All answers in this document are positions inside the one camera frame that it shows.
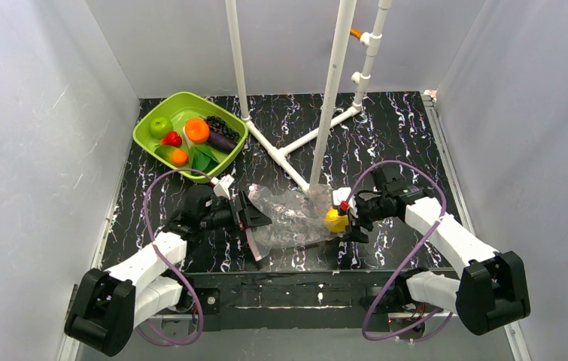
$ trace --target green basket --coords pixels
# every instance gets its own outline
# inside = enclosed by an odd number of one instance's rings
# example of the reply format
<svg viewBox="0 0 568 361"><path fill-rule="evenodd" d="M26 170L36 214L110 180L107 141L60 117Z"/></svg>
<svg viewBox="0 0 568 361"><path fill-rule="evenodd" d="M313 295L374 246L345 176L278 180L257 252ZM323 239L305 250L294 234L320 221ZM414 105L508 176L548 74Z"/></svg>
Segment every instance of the green basket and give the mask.
<svg viewBox="0 0 568 361"><path fill-rule="evenodd" d="M237 157L239 152L241 152L241 149L246 142L246 138L248 137L248 127L246 127L246 124L243 121L232 115L227 110L223 109L219 105L209 102L201 96L197 96L189 92L180 92L168 97L164 100L164 102L161 102L152 111L150 111L146 117L144 117L144 119L135 126L135 129L133 129L133 140L157 160L166 164L166 166L171 169L176 169L177 167L171 165L155 154L155 149L159 146L159 139L155 139L150 135L150 122L157 117L166 117L171 120L171 123L173 123L173 129L183 138L180 149L189 153L188 144L186 139L184 139L184 134L181 130L184 128L184 125L189 119L206 118L211 115L221 118L224 122L226 122L228 127L238 132L240 136L240 139L237 142L237 147L235 147L235 149L233 149L228 155L211 147L211 151L220 160L219 164L215 168L208 171L208 175L215 177L226 169L226 167L228 167ZM185 167L190 166L191 159L189 159L188 165L185 165ZM180 174L195 183L208 182L206 177L202 175L194 175L190 171L182 171Z"/></svg>

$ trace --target gray wall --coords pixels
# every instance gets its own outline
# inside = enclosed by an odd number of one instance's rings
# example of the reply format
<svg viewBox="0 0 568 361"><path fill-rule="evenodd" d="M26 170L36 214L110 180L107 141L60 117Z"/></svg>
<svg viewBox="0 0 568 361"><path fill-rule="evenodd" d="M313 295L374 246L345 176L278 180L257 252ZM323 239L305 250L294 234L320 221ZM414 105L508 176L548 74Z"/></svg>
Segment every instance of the gray wall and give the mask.
<svg viewBox="0 0 568 361"><path fill-rule="evenodd" d="M0 1L0 359L54 359L138 100L84 2Z"/></svg>
<svg viewBox="0 0 568 361"><path fill-rule="evenodd" d="M568 2L489 1L439 88L478 236L526 262L534 359L568 359Z"/></svg>
<svg viewBox="0 0 568 361"><path fill-rule="evenodd" d="M322 93L339 2L239 0L250 94ZM484 0L394 0L371 91L435 89ZM87 0L140 98L178 91L236 94L222 0ZM353 26L372 31L378 0L359 0ZM366 49L350 39L340 91L353 92Z"/></svg>

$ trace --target dark grapes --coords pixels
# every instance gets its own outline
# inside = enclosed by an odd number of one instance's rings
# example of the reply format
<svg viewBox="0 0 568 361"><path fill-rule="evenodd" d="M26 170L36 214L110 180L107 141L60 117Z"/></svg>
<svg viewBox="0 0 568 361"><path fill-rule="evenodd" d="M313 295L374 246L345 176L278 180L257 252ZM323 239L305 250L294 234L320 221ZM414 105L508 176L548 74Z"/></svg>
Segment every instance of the dark grapes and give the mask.
<svg viewBox="0 0 568 361"><path fill-rule="evenodd" d="M226 122L221 120L221 118L219 117L210 115L206 117L205 122L206 124L208 124L212 132L216 132L217 134L223 135L228 139L232 139L234 141L239 141L239 139L241 138L239 136L239 133L237 133L235 130L230 128L226 124Z"/></svg>

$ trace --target tabletop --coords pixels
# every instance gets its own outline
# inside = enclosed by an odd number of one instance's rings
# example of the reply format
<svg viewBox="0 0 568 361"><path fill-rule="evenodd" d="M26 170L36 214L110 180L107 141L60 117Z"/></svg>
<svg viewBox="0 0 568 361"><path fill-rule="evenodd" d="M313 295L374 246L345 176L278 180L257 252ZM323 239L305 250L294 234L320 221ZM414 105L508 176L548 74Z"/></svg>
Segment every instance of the tabletop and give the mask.
<svg viewBox="0 0 568 361"><path fill-rule="evenodd" d="M234 96L208 97L208 100L239 115ZM283 147L319 123L321 94L251 96L251 116L258 129L276 147ZM352 94L339 94L336 111L349 106ZM142 119L162 99L143 99ZM305 178L310 178L314 142L289 155L290 164ZM448 213L457 219L450 185L437 149L430 121L418 92L369 93L362 111L333 128L324 157L321 183L333 188L352 185L365 168L383 159L408 162L431 176L445 191ZM148 241L141 215L144 191L160 174L169 169L133 143L129 152L117 205L102 257L102 268L111 267L133 255ZM422 177L408 169L402 175L424 187ZM267 186L274 194L297 190L296 184L275 164L252 137L243 151L225 171L235 178L234 191L247 190L252 184ZM182 177L168 177L154 189L150 200L153 227L164 224L166 217L180 205L184 191L192 185ZM362 189L371 189L366 179ZM200 272L317 272L346 269L395 269L420 238L399 220L386 219L377 226L368 244L327 241L306 247L273 249L255 262L248 245L237 234L205 232L200 245L189 250L182 265L187 273ZM441 254L429 244L412 259L411 266L448 267Z"/></svg>

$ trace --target purple eggplant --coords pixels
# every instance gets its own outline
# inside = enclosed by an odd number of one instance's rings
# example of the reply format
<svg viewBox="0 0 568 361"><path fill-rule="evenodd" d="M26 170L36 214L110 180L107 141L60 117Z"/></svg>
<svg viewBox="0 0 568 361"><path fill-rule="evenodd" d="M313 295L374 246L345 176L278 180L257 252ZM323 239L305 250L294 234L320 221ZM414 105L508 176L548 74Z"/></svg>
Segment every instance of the purple eggplant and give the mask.
<svg viewBox="0 0 568 361"><path fill-rule="evenodd" d="M212 131L211 134L208 136L208 140L206 140L206 142L210 144L211 147L224 153L230 153L232 152L232 150L235 149L235 147L237 147L237 143L235 141Z"/></svg>

